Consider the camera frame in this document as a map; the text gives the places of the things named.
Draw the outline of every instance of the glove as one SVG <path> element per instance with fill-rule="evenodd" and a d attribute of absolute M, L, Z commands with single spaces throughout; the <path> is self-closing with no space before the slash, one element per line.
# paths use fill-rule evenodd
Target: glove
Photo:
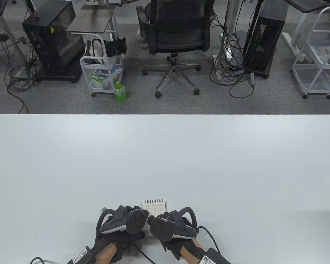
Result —
<path fill-rule="evenodd" d="M 196 226 L 193 226 L 186 217 L 182 217 L 185 225 L 193 227 L 197 233 L 199 230 Z M 180 250 L 184 247 L 190 254 L 195 256 L 197 259 L 202 259 L 205 255 L 204 249 L 195 245 L 192 239 L 183 239 L 183 238 L 173 238 L 170 241 L 161 241 L 164 250 L 170 250 L 177 260 L 180 260 Z"/>
<path fill-rule="evenodd" d="M 139 206 L 135 207 L 130 207 L 126 206 L 126 212 L 130 213 L 131 211 L 135 209 L 140 209 Z M 149 213 L 146 210 L 142 210 L 144 215 L 148 217 Z M 109 216 L 108 219 L 105 221 L 109 222 L 111 221 L 113 216 Z M 100 226 L 102 223 L 103 219 L 102 216 L 98 221 L 97 228 L 96 228 L 96 239 L 95 239 L 95 244 L 94 247 L 92 248 L 92 251 L 96 255 L 98 252 L 100 252 L 102 249 L 104 249 L 107 245 L 110 243 L 115 243 L 116 244 L 116 254 L 112 257 L 111 261 L 113 263 L 118 262 L 119 260 L 122 259 L 122 255 L 125 249 L 129 249 L 131 245 L 137 240 L 144 239 L 145 238 L 145 233 L 143 231 L 139 231 L 135 234 L 129 234 L 126 230 L 124 231 L 116 231 L 113 233 L 109 234 L 102 234 L 100 232 Z"/>

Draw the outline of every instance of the green bottle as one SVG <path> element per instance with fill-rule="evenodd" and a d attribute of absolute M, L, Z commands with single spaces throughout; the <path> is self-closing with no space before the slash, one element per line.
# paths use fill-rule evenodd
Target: green bottle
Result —
<path fill-rule="evenodd" d="M 127 100 L 126 89 L 123 86 L 123 84 L 120 83 L 120 81 L 116 81 L 116 86 L 114 88 L 114 94 L 115 94 L 116 101 L 118 103 L 123 103 Z"/>

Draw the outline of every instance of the black computer case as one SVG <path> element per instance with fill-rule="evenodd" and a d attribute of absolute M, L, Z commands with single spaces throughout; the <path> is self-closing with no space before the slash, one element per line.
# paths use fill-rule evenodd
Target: black computer case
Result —
<path fill-rule="evenodd" d="M 64 76 L 76 68 L 84 42 L 81 35 L 67 32 L 75 16 L 71 1 L 49 0 L 22 23 L 45 75 Z"/>
<path fill-rule="evenodd" d="M 254 27 L 254 31 L 244 57 L 246 71 L 264 78 L 269 77 L 275 46 L 285 25 L 287 10 L 288 4 L 285 1 L 264 1 L 257 21 L 253 20 L 250 25 Z"/>

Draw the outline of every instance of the shoe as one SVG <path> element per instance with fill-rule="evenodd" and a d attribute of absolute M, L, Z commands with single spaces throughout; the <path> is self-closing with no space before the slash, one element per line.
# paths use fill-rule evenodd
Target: shoe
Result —
<path fill-rule="evenodd" d="M 142 49 L 147 49 L 148 48 L 148 43 L 144 37 L 141 35 L 141 30 L 137 30 L 136 38 L 138 43 L 141 45 Z"/>

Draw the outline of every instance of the spiral notebook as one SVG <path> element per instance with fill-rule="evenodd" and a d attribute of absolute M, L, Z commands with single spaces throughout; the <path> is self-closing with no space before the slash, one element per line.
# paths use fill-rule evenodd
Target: spiral notebook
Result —
<path fill-rule="evenodd" d="M 166 212 L 165 199 L 146 199 L 142 207 L 149 212 L 149 215 L 158 216 Z"/>

